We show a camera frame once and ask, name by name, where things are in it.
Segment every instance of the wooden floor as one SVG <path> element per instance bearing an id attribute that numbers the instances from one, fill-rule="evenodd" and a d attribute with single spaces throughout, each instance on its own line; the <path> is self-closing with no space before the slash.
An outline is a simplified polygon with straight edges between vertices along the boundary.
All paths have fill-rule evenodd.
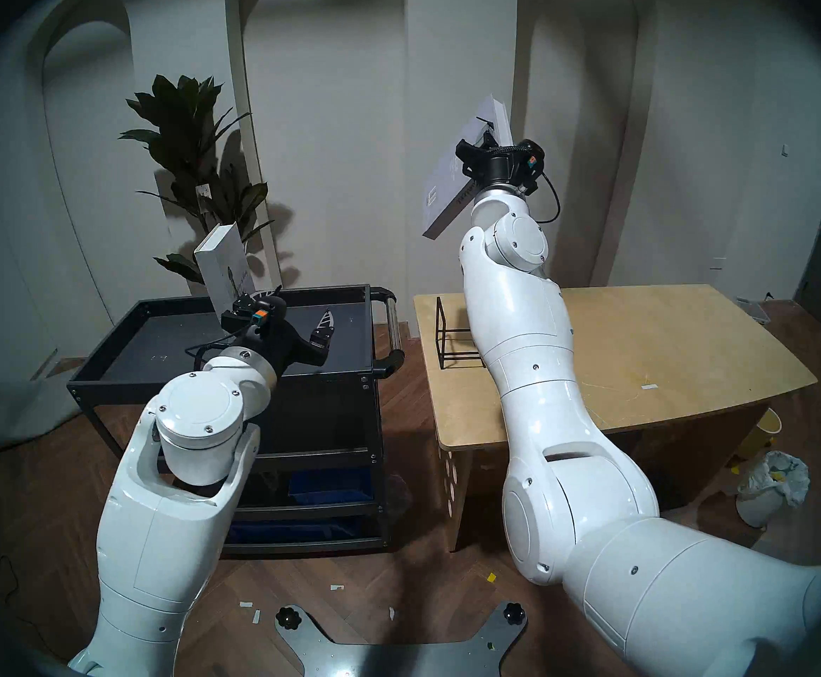
<path id="1" fill-rule="evenodd" d="M 699 502 L 668 514 L 795 562 L 821 562 L 821 326 L 792 303 L 766 303 L 770 331 L 819 379 L 774 403 L 784 432 L 777 447 L 811 469 L 807 503 L 786 510 L 763 535 L 733 520 L 729 470 Z M 394 377 L 381 383 L 382 421 L 390 472 L 407 482 L 413 505 L 395 525 L 386 553 L 273 561 L 220 561 L 186 624 L 178 675 L 299 675 L 272 616 L 299 604 L 336 642 L 422 643 L 470 637 L 504 600 L 520 602 L 529 624 L 502 665 L 504 675 L 631 675 L 574 609 L 559 586 L 530 585 L 515 571 L 494 498 L 465 510 L 462 548 L 447 553 L 442 491 L 436 475 L 432 408 L 418 342 Z M 101 415 L 127 440 L 140 408 L 104 408 Z M 63 660 L 83 648 L 96 622 L 97 524 L 116 461 L 84 417 L 39 440 L 0 454 L 0 601 L 9 597 L 24 638 Z M 494 583 L 486 580 L 490 573 Z M 344 585 L 331 591 L 330 585 Z M 249 601 L 253 608 L 241 608 Z M 259 608 L 259 624 L 251 622 Z M 390 619 L 390 608 L 394 619 Z"/>

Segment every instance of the black cable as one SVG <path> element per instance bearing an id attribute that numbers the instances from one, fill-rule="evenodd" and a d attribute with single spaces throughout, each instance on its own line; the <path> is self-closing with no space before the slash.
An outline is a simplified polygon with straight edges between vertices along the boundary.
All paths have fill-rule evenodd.
<path id="1" fill-rule="evenodd" d="M 12 597 L 12 595 L 14 595 L 16 592 L 19 591 L 20 585 L 19 585 L 19 576 L 15 574 L 15 568 L 12 567 L 12 559 L 8 555 L 3 553 L 3 555 L 0 556 L 0 563 L 3 562 L 4 558 L 6 559 L 6 564 L 10 566 L 10 572 L 12 573 L 12 580 L 16 583 L 15 587 L 12 588 L 9 592 L 7 592 L 6 597 L 3 598 L 3 606 L 6 606 L 6 608 L 9 608 L 10 597 Z M 40 638 L 40 642 L 44 644 L 44 647 L 46 649 L 48 649 L 48 651 L 53 653 L 54 658 L 58 659 L 59 661 L 62 661 L 63 663 L 65 663 L 67 661 L 66 658 L 62 657 L 59 653 L 57 653 L 55 650 L 53 650 L 53 648 L 50 647 L 50 644 L 44 639 L 44 635 L 42 633 L 40 633 L 40 629 L 38 628 L 37 624 L 35 624 L 33 621 L 29 621 L 28 619 L 26 619 L 23 616 L 19 616 L 18 614 L 16 614 L 15 617 L 19 621 L 22 621 L 22 623 L 28 624 L 30 627 L 34 628 L 35 632 L 38 634 L 38 638 Z"/>
<path id="2" fill-rule="evenodd" d="M 545 177 L 545 181 L 549 183 L 549 187 L 551 187 L 551 192 L 555 195 L 555 202 L 557 203 L 557 213 L 552 217 L 551 220 L 536 220 L 537 223 L 540 225 L 544 225 L 546 223 L 553 223 L 557 220 L 557 217 L 561 215 L 561 199 L 557 198 L 557 191 L 555 191 L 555 185 L 551 183 L 551 179 L 549 179 L 544 171 L 542 172 L 542 176 Z"/>
<path id="3" fill-rule="evenodd" d="M 185 353 L 194 358 L 194 371 L 199 371 L 204 367 L 205 352 L 210 349 L 225 349 L 231 347 L 231 342 L 227 340 L 232 340 L 234 337 L 235 335 L 226 335 L 225 337 L 221 337 L 219 340 L 204 342 L 203 344 L 194 344 L 191 347 L 187 347 L 185 349 Z"/>

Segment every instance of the trash bin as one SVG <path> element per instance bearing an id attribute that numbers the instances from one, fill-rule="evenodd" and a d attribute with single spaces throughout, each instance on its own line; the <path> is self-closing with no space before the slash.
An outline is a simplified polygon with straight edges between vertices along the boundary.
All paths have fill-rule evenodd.
<path id="1" fill-rule="evenodd" d="M 781 429 L 783 429 L 783 424 L 777 413 L 768 408 L 758 423 L 752 427 L 752 431 L 746 434 L 746 438 L 742 440 L 735 452 L 736 456 L 748 461 L 761 451 L 775 434 L 780 434 Z"/>
<path id="2" fill-rule="evenodd" d="M 783 451 L 768 451 L 736 488 L 736 511 L 749 526 L 765 526 L 783 505 L 797 507 L 808 492 L 808 467 Z"/>

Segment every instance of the black cart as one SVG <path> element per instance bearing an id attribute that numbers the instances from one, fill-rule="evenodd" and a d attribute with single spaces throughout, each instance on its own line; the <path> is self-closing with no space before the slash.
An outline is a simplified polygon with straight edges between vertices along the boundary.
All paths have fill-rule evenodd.
<path id="1" fill-rule="evenodd" d="M 307 337 L 330 310 L 336 330 L 322 367 L 293 364 L 259 424 L 259 452 L 223 557 L 384 548 L 389 526 L 377 381 L 400 368 L 395 296 L 369 285 L 280 292 L 286 319 Z M 372 301 L 386 304 L 391 352 L 375 358 Z M 187 348 L 225 337 L 207 297 L 142 300 L 68 383 L 107 446 L 122 456 L 94 408 L 146 404 L 194 367 Z M 159 472 L 167 473 L 162 457 Z"/>

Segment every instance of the potted plant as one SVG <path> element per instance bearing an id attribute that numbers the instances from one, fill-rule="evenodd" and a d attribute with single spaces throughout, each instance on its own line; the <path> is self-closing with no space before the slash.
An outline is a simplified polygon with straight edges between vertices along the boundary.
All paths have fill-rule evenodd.
<path id="1" fill-rule="evenodd" d="M 139 193 L 156 196 L 183 208 L 200 224 L 204 237 L 217 224 L 237 224 L 241 241 L 246 244 L 272 222 L 254 227 L 257 206 L 266 198 L 267 185 L 241 187 L 231 164 L 222 172 L 216 170 L 216 142 L 229 128 L 250 115 L 250 112 L 242 114 L 220 128 L 232 111 L 229 108 L 218 120 L 213 120 L 213 108 L 222 88 L 222 85 L 214 84 L 212 77 L 198 82 L 182 76 L 175 86 L 162 75 L 157 75 L 151 88 L 152 95 L 136 92 L 135 99 L 126 101 L 138 116 L 158 130 L 137 128 L 125 131 L 119 137 L 143 142 L 153 160 L 175 177 L 171 184 L 173 198 L 152 191 Z M 188 281 L 204 282 L 194 255 L 189 259 L 173 253 L 165 259 L 154 259 Z"/>

